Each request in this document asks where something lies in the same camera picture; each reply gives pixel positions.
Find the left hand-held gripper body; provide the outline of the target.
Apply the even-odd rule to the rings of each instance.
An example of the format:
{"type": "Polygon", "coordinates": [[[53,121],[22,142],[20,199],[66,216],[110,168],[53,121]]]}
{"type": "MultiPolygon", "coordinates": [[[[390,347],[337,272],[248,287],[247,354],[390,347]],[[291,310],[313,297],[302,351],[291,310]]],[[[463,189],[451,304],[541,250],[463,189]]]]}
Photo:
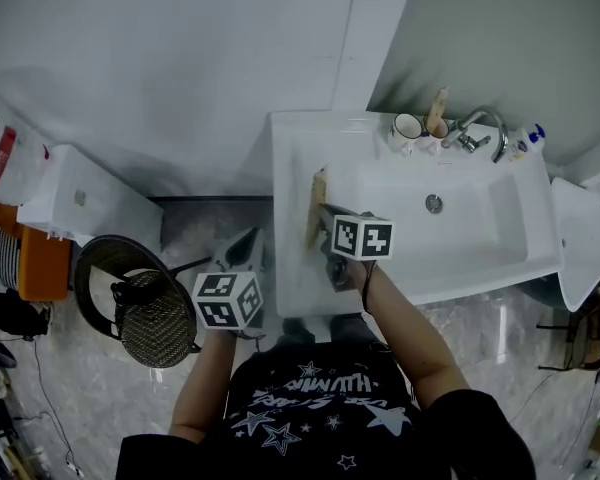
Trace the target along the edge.
{"type": "Polygon", "coordinates": [[[230,267],[210,261],[191,289],[191,317],[206,330],[243,332],[261,317],[261,267],[230,267]]]}

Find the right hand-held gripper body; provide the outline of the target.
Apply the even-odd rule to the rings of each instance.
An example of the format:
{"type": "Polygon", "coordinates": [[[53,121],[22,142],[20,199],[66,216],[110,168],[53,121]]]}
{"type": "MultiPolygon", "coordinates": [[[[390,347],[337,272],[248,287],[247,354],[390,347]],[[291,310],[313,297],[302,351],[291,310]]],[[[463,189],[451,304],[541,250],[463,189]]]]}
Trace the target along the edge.
{"type": "Polygon", "coordinates": [[[374,263],[393,255],[394,222],[370,212],[355,213],[335,207],[338,214],[324,219],[324,233],[332,234],[332,251],[324,252],[326,273],[336,292],[353,288],[348,263],[374,263]]]}

